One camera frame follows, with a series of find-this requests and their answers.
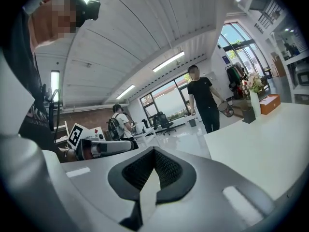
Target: vase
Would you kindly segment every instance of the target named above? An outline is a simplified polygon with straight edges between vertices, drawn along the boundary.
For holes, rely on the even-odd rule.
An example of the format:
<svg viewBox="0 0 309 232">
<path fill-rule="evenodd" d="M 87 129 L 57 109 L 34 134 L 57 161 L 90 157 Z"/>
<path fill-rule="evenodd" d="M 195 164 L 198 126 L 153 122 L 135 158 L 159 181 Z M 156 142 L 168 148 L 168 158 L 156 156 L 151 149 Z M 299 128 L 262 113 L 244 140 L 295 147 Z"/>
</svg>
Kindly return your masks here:
<svg viewBox="0 0 309 232">
<path fill-rule="evenodd" d="M 259 117 L 261 115 L 261 106 L 257 93 L 250 90 L 250 98 L 251 98 L 251 106 L 253 107 L 255 117 Z"/>
</svg>

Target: brick wall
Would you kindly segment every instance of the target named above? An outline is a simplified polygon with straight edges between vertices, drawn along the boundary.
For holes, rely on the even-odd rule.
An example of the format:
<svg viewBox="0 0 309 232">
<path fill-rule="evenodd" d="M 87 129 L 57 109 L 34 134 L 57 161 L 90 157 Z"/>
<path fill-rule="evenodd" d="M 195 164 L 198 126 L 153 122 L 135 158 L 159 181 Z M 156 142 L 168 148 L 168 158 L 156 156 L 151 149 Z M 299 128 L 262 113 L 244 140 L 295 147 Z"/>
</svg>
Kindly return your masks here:
<svg viewBox="0 0 309 232">
<path fill-rule="evenodd" d="M 126 107 L 124 107 L 124 111 L 130 114 Z M 71 131 L 75 123 L 85 126 L 88 129 L 101 126 L 102 131 L 106 131 L 108 126 L 106 122 L 112 117 L 112 115 L 113 115 L 112 108 L 69 113 L 69 114 L 60 114 L 59 125 L 64 125 L 64 121 L 66 121 L 69 132 Z M 56 111 L 54 111 L 54 126 L 56 125 L 57 125 L 57 116 Z"/>
</svg>

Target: black pants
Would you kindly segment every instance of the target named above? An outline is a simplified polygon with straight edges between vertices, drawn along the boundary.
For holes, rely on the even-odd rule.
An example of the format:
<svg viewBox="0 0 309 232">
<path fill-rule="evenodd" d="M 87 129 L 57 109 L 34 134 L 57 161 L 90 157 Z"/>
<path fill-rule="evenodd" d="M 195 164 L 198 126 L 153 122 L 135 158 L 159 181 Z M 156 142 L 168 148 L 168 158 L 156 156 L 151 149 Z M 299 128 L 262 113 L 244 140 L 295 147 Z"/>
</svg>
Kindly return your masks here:
<svg viewBox="0 0 309 232">
<path fill-rule="evenodd" d="M 139 148 L 139 146 L 138 146 L 137 142 L 135 141 L 134 137 L 123 138 L 122 140 L 124 140 L 124 141 L 132 141 L 133 145 L 134 145 L 133 149 L 138 149 Z"/>
<path fill-rule="evenodd" d="M 207 133 L 219 130 L 220 120 L 217 107 L 200 107 L 198 112 L 201 115 Z"/>
</svg>

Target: orange box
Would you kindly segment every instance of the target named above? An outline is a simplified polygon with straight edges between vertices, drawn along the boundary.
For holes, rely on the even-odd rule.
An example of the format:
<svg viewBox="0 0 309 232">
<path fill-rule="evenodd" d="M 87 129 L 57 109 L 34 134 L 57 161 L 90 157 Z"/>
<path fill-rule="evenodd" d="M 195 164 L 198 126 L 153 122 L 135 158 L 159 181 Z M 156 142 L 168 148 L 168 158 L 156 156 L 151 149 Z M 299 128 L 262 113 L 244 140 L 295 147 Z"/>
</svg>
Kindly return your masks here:
<svg viewBox="0 0 309 232">
<path fill-rule="evenodd" d="M 264 99 L 260 100 L 261 114 L 267 115 L 277 106 L 281 104 L 280 95 L 269 94 Z"/>
</svg>

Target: trash can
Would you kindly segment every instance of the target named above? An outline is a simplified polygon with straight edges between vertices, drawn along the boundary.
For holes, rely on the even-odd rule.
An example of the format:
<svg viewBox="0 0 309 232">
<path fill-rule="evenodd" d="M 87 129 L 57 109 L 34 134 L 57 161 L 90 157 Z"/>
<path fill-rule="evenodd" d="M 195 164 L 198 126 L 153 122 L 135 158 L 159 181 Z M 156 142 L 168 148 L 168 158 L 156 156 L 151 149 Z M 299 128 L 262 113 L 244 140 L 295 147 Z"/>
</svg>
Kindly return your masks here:
<svg viewBox="0 0 309 232">
<path fill-rule="evenodd" d="M 218 110 L 223 113 L 226 117 L 230 118 L 234 114 L 234 110 L 227 102 L 223 102 L 218 106 Z"/>
<path fill-rule="evenodd" d="M 190 123 L 190 126 L 191 126 L 191 127 L 197 126 L 197 124 L 196 124 L 196 122 L 195 122 L 195 119 L 190 119 L 190 120 L 189 120 L 189 123 Z"/>
</svg>

